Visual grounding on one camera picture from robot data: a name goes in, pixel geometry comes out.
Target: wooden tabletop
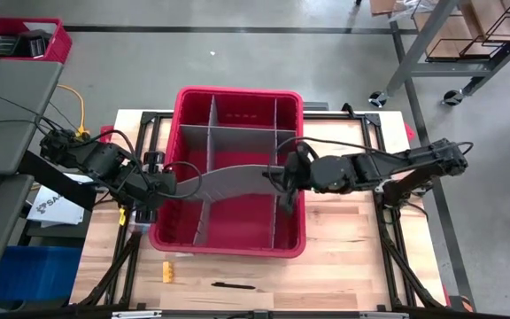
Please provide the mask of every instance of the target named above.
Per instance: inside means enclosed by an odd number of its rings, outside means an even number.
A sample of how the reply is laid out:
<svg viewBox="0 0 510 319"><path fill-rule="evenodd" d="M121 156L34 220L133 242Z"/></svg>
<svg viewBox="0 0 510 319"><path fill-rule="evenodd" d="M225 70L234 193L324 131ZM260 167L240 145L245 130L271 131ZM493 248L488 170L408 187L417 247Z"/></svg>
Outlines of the wooden tabletop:
<svg viewBox="0 0 510 319"><path fill-rule="evenodd" d="M115 128L134 143L143 110L119 110ZM381 112L382 131L388 152L409 147L400 112ZM164 150L170 120L162 122L159 149ZM356 121L306 121L305 136L362 144ZM149 145L150 133L145 137ZM115 136L112 142L125 143ZM310 145L320 155L360 152L339 145ZM381 244L371 192L350 195L307 192L305 251L290 260L256 257L163 253L143 236L131 304L147 308L186 310L375 310L390 307ZM421 205L420 200L414 204ZM115 205L94 209L82 251L71 302L84 299L110 267L118 231L119 212ZM411 268L436 300L445 303L429 227L414 208L402 209L406 250ZM162 262L174 263L174 282L162 283ZM399 294L404 298L402 276L393 267ZM122 269L116 300L120 297L125 268ZM254 291L211 286L221 281L248 284Z"/></svg>

